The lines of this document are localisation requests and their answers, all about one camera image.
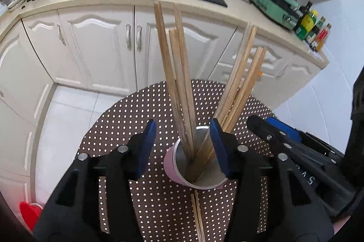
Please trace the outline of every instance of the brown table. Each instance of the brown table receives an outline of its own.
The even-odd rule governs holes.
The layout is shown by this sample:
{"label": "brown table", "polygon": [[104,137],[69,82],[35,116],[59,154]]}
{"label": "brown table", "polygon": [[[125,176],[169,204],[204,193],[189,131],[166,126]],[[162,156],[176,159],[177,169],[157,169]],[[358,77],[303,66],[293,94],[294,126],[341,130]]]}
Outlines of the brown table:
{"label": "brown table", "polygon": [[[192,81],[198,126],[209,124],[224,87],[218,82]],[[246,120],[252,114],[262,118],[273,115],[265,105],[250,96],[233,132],[239,142],[268,155],[268,144],[247,130]],[[108,154],[119,145],[127,144],[133,134],[142,132],[149,119],[157,123],[157,137],[147,171],[139,181],[130,181],[142,235],[148,242],[197,241],[190,198],[193,191],[172,182],[163,170],[164,155],[178,138],[165,82],[140,90],[105,111],[83,138],[77,154],[86,152],[91,157]],[[99,183],[101,228],[108,232],[105,179],[100,178]],[[207,242],[223,241],[234,203],[236,183],[228,181],[223,189],[199,191]],[[266,180],[262,178],[259,231],[265,230],[266,202]]]}

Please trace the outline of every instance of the silver bolt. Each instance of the silver bolt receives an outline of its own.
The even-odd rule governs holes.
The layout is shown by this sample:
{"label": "silver bolt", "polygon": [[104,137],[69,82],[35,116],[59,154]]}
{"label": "silver bolt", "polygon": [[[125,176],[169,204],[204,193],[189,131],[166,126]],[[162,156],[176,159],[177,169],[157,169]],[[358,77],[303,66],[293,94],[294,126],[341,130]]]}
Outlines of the silver bolt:
{"label": "silver bolt", "polygon": [[248,150],[249,150],[249,148],[246,145],[244,145],[244,144],[241,144],[241,145],[238,146],[238,151],[239,152],[245,153]]}
{"label": "silver bolt", "polygon": [[121,145],[120,147],[118,147],[118,152],[120,153],[125,153],[128,151],[128,146],[126,146],[125,144]]}
{"label": "silver bolt", "polygon": [[285,153],[280,153],[278,155],[278,159],[281,160],[281,161],[285,161],[285,160],[288,159],[288,156]]}
{"label": "silver bolt", "polygon": [[86,153],[79,154],[77,158],[81,161],[86,160],[88,158],[88,154]]}

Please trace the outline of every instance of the beige countertop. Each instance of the beige countertop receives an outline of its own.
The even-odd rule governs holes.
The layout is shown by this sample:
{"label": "beige countertop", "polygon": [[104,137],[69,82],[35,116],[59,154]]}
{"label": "beige countertop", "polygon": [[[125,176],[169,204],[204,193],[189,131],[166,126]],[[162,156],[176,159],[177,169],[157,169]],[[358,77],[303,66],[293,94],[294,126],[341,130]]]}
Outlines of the beige countertop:
{"label": "beige countertop", "polygon": [[211,17],[243,28],[252,23],[258,27],[259,34],[297,52],[319,68],[323,69],[329,63],[322,52],[313,53],[294,33],[273,23],[255,6],[243,0],[224,0],[227,8],[201,0],[35,0],[24,3],[13,12],[6,12],[0,17],[0,41],[19,19],[41,12],[86,5],[152,6],[155,1],[161,1],[165,8],[172,8],[174,3],[178,3],[185,12]]}

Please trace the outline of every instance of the red stool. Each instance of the red stool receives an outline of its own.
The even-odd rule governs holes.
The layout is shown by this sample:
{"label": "red stool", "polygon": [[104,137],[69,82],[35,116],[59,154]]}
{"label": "red stool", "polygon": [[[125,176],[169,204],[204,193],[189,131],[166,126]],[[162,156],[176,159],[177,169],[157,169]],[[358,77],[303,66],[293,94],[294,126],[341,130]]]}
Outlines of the red stool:
{"label": "red stool", "polygon": [[19,209],[25,223],[33,231],[43,208],[37,203],[20,202]]}

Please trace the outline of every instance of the condiment bottle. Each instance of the condiment bottle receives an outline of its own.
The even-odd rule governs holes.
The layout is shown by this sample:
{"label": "condiment bottle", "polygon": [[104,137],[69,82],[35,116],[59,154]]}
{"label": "condiment bottle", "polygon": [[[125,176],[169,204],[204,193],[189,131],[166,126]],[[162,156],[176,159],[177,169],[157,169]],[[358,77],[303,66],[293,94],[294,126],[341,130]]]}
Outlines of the condiment bottle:
{"label": "condiment bottle", "polygon": [[310,44],[310,48],[312,50],[315,50],[316,52],[321,50],[327,38],[329,37],[330,29],[331,24],[328,23],[327,26],[322,29],[321,32],[317,35],[316,39]]}
{"label": "condiment bottle", "polygon": [[296,30],[298,38],[302,41],[305,39],[308,32],[310,32],[316,23],[316,17],[318,13],[316,10],[312,10],[310,14],[306,15],[300,24],[300,27]]}
{"label": "condiment bottle", "polygon": [[306,6],[301,6],[300,7],[300,12],[302,12],[302,16],[300,17],[300,19],[297,21],[297,24],[295,25],[295,27],[293,28],[293,31],[295,32],[299,27],[300,27],[300,24],[303,20],[303,18],[308,14],[310,13],[310,9],[312,7],[312,3],[310,1],[307,2],[307,5]]}
{"label": "condiment bottle", "polygon": [[321,17],[321,19],[316,23],[316,25],[313,27],[313,29],[308,33],[308,35],[305,37],[305,41],[308,44],[311,44],[315,39],[318,33],[320,32],[320,29],[324,25],[326,21],[325,17]]}

